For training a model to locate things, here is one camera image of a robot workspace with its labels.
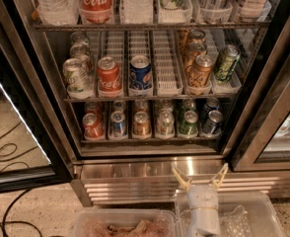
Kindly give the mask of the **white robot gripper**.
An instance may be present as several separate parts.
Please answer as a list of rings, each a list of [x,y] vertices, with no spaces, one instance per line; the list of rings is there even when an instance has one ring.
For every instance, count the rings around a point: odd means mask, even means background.
[[[218,209],[218,193],[225,176],[228,172],[228,164],[225,163],[221,170],[211,179],[209,185],[191,185],[191,178],[181,172],[176,166],[172,172],[181,187],[187,192],[188,205],[191,210],[195,209]]]

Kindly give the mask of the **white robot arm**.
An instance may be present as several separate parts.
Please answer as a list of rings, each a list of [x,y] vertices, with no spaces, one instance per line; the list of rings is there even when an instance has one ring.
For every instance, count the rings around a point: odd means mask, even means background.
[[[192,178],[185,175],[175,164],[172,165],[172,172],[186,192],[191,215],[187,237],[220,235],[218,190],[228,172],[228,164],[225,163],[207,184],[194,185]]]

